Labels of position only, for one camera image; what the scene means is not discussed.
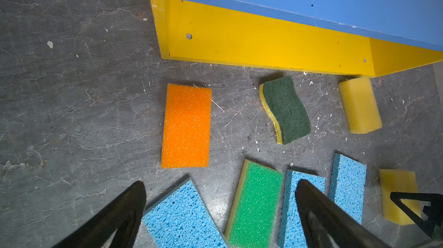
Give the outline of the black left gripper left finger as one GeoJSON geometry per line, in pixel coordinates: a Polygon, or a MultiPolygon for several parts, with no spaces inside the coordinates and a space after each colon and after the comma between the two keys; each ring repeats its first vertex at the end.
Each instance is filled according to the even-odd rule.
{"type": "Polygon", "coordinates": [[[131,248],[136,240],[145,203],[145,186],[142,181],[136,181],[92,219],[54,246],[101,248],[112,236],[112,248],[131,248]]]}

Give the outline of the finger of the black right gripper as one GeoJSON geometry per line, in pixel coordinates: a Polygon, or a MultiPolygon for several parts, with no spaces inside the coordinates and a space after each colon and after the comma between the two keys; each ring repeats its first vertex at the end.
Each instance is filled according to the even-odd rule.
{"type": "Polygon", "coordinates": [[[436,193],[404,193],[392,192],[390,199],[430,238],[443,237],[443,195],[436,193]],[[428,217],[423,220],[415,214],[402,200],[429,202],[423,207],[423,213],[428,217]]]}

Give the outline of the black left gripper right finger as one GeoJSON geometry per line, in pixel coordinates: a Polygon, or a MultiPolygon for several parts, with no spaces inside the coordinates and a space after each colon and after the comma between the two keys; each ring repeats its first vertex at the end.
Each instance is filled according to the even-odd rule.
{"type": "Polygon", "coordinates": [[[338,207],[312,183],[302,179],[296,203],[309,248],[387,248],[388,245],[338,207]]]}

